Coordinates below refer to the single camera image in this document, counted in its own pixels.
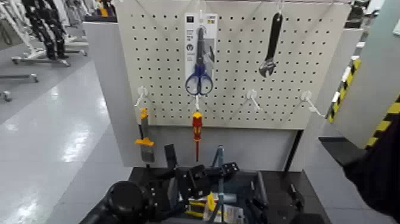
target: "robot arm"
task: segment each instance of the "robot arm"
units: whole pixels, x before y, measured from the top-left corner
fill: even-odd
[[[86,215],[80,224],[124,224],[160,222],[184,213],[189,198],[201,198],[210,193],[211,186],[223,178],[229,180],[239,171],[236,163],[206,169],[197,165],[190,169],[175,166],[160,176],[145,183],[119,181],[113,184],[105,197]],[[163,184],[174,178],[182,197],[173,208],[168,199],[168,188]]]

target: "yellow and black striped tape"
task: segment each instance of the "yellow and black striped tape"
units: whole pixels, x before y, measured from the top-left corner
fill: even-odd
[[[353,82],[353,78],[355,74],[357,73],[358,68],[360,67],[361,60],[356,59],[353,61],[353,65],[351,66],[350,71],[348,72],[347,77],[342,78],[339,88],[335,92],[335,95],[333,97],[332,103],[329,107],[328,113],[327,113],[327,119],[329,123],[333,123],[333,119],[335,118],[335,115],[338,113],[340,103],[343,101],[343,99],[346,96],[346,93],[349,89],[349,86]]]
[[[379,138],[385,134],[390,124],[392,124],[392,121],[398,116],[400,116],[400,93],[397,96],[396,101],[387,110],[385,118],[379,123],[378,127],[376,127],[374,135],[368,140],[367,145],[365,146],[366,150],[375,145]]]

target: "yellow handle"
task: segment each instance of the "yellow handle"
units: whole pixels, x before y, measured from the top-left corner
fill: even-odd
[[[150,141],[150,139],[148,139],[148,138],[143,138],[143,139],[136,140],[135,144],[136,145],[145,145],[145,146],[152,147],[154,145],[154,142]]]

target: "scissors handle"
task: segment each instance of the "scissors handle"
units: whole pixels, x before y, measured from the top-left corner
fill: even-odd
[[[191,89],[191,84],[195,84],[195,88]],[[205,72],[204,65],[195,65],[195,72],[189,76],[185,82],[186,91],[191,95],[206,95],[209,94],[213,89],[213,81],[211,77]]]

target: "red screwdriver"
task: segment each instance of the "red screwdriver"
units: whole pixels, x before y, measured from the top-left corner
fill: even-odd
[[[201,127],[203,126],[202,116],[200,112],[193,113],[193,138],[196,143],[196,162],[199,161],[199,142],[201,140]]]

